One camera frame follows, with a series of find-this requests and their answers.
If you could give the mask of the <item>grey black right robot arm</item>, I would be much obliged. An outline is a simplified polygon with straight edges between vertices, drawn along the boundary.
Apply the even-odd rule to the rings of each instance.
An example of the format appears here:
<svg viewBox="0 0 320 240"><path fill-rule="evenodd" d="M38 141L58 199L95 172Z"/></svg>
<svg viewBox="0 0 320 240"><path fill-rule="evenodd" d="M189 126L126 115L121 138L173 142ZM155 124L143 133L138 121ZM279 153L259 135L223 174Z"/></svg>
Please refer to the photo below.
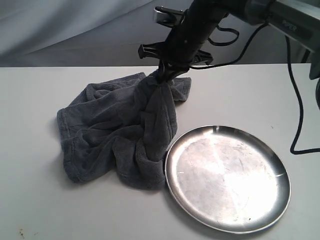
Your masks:
<svg viewBox="0 0 320 240"><path fill-rule="evenodd" d="M298 0L194 0L185 10L157 6L155 21L170 28L163 42L142 44L138 55L159 60L156 76L166 82L190 69L211 69L213 57L202 51L221 20L228 15L259 29L272 26L312 54L310 80L320 77L320 9Z"/></svg>

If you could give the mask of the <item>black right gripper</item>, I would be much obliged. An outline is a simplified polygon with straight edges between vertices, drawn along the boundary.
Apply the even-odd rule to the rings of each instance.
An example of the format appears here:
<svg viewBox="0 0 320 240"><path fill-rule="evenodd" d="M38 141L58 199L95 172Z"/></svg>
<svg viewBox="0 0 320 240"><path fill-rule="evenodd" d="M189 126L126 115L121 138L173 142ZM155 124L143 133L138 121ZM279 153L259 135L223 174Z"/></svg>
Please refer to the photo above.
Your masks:
<svg viewBox="0 0 320 240"><path fill-rule="evenodd" d="M236 42L213 41L210 36L215 29L239 36L233 28L219 26L222 19L229 14L242 18L245 12L244 0L194 0L184 11L180 24L170 28L170 32L163 42L142 44L138 55L143 58L159 59L155 79L158 84L171 81L187 73L188 66L197 64L196 56L202 55L201 47L206 41L213 46L225 47Z"/></svg>

